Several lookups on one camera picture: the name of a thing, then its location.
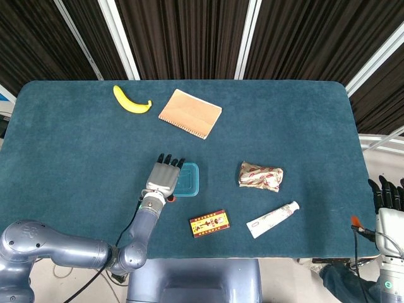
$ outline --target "person's leg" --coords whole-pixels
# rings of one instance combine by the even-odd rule
[[[364,294],[360,287],[358,277],[352,273],[343,263],[325,266],[320,272],[323,285],[343,303],[363,303]],[[365,294],[369,303],[380,302],[379,281],[365,281],[361,279],[365,288]]]

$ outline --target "notebook spiral binding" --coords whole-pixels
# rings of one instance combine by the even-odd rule
[[[189,132],[190,134],[194,134],[195,136],[197,136],[197,137],[199,137],[199,138],[201,138],[201,139],[204,139],[204,138],[205,138],[205,136],[204,136],[203,134],[201,134],[201,133],[199,133],[199,132],[197,132],[197,131],[193,131],[192,129],[186,128],[185,126],[183,126],[183,125],[181,125],[181,124],[172,122],[171,120],[168,120],[168,119],[166,119],[166,118],[164,118],[164,117],[162,117],[162,116],[159,116],[158,118],[159,118],[160,120],[163,120],[163,121],[167,122],[167,123],[170,123],[170,124],[172,124],[172,125],[175,125],[175,126],[177,126],[178,128],[181,128],[181,129],[183,129],[183,130]]]

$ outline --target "notebook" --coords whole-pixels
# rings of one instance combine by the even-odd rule
[[[221,107],[175,90],[158,118],[205,140],[221,113]]]

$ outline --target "banana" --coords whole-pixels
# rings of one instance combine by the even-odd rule
[[[134,112],[135,114],[144,114],[150,109],[150,107],[152,107],[151,100],[148,101],[148,104],[137,104],[133,101],[130,101],[130,99],[127,98],[121,88],[117,85],[114,85],[114,95],[119,104],[128,112]]]

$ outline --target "robotic hand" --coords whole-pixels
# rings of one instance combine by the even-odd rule
[[[376,210],[376,246],[383,262],[380,269],[381,302],[404,302],[404,189],[383,176],[379,186],[369,179]],[[360,228],[360,233],[370,234]]]
[[[142,191],[141,206],[129,226],[131,242],[117,249],[105,241],[62,234],[44,223],[20,220],[0,237],[0,303],[33,303],[29,276],[35,260],[48,257],[60,266],[130,273],[146,262],[147,245],[166,200],[173,201],[184,159],[161,154]]]

